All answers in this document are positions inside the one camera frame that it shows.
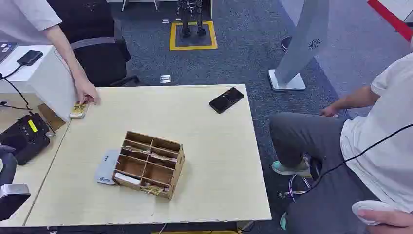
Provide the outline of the person's right hand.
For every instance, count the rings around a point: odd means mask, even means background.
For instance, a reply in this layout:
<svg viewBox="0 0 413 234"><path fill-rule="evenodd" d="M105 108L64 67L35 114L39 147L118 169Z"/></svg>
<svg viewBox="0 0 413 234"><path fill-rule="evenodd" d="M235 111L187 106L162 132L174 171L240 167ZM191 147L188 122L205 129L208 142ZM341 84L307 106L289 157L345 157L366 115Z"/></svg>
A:
<svg viewBox="0 0 413 234"><path fill-rule="evenodd" d="M321 115L325 116L325 117L334 117L334 118L338 118L338 112L339 109L336 108L334 105L330 105L324 109L322 109L321 111Z"/></svg>

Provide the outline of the person's left hand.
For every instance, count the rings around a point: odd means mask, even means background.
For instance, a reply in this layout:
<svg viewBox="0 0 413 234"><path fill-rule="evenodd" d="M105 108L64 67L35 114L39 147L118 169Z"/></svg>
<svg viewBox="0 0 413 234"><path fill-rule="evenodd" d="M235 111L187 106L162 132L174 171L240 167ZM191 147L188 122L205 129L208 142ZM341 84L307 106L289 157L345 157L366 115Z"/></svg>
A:
<svg viewBox="0 0 413 234"><path fill-rule="evenodd" d="M375 211L359 210L359 217L379 222L379 225L368 226L370 234L412 234L413 233L413 214L400 210Z"/></svg>
<svg viewBox="0 0 413 234"><path fill-rule="evenodd" d="M75 88L78 102L94 103L95 105L99 105L101 103L97 89L87 79L75 80Z"/></svg>

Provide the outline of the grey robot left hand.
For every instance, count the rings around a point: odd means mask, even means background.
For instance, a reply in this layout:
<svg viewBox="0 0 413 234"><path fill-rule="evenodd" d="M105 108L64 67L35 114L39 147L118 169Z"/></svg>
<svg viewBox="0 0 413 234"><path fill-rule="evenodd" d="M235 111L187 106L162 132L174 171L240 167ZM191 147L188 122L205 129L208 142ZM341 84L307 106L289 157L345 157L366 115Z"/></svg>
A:
<svg viewBox="0 0 413 234"><path fill-rule="evenodd" d="M12 184L17 168L17 160L14 157L15 149L1 145L0 146L0 159L3 163L2 170L0 172L0 185Z"/></svg>

